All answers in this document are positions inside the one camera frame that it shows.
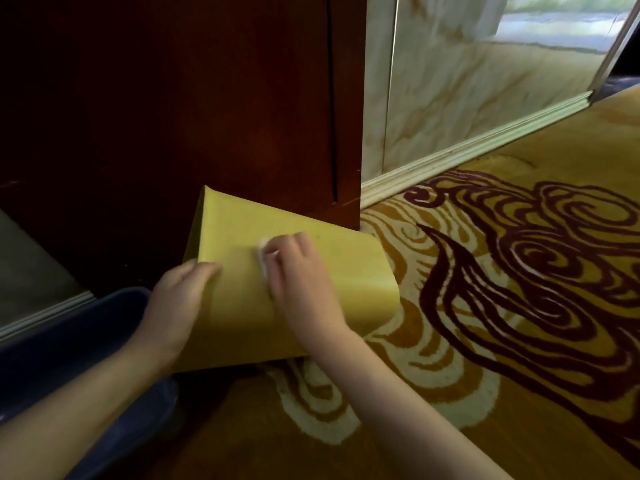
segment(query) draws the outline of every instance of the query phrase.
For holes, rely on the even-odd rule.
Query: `carpet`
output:
[[[371,347],[514,478],[640,478],[640,87],[362,213],[401,289]],[[103,478],[390,479],[316,364],[179,377]]]

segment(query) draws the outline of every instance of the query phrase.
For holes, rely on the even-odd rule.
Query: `yellow trash bin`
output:
[[[332,277],[349,326],[367,334],[396,313],[399,291],[378,240],[204,187],[185,259],[220,261],[177,364],[191,371],[305,355],[276,311],[258,259],[258,244],[306,231]]]

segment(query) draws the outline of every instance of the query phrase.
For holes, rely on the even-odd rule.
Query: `forearm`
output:
[[[64,478],[156,377],[148,358],[124,347],[36,403],[0,428],[3,478]]]
[[[500,467],[391,371],[354,332],[316,361],[414,478],[508,479]]]

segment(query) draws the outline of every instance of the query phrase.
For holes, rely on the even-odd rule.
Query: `finger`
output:
[[[281,304],[282,297],[284,296],[284,274],[282,273],[282,265],[278,259],[278,255],[276,253],[265,255],[264,263],[267,267],[267,281],[271,294],[275,298],[276,303]]]
[[[285,264],[302,256],[298,241],[290,234],[277,235],[267,242],[262,249],[265,255],[272,254],[276,251],[280,252],[280,259],[282,259],[282,262]]]
[[[209,279],[218,274],[221,269],[222,265],[219,262],[199,262],[184,277],[180,286],[186,288],[190,293],[200,296]]]
[[[309,234],[307,234],[306,232],[299,232],[297,234],[294,234],[294,238],[298,242],[300,251],[304,256],[311,257],[317,253],[314,243],[311,242],[311,238],[309,237]]]
[[[176,283],[181,282],[182,279],[189,274],[191,270],[193,270],[196,264],[196,259],[190,259],[187,262],[182,263],[180,266],[170,269],[162,275],[158,284],[162,284],[162,286],[167,287],[174,286]]]

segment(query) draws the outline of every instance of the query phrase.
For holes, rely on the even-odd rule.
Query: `wooden door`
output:
[[[0,207],[97,294],[202,185],[357,227],[365,0],[6,0]]]

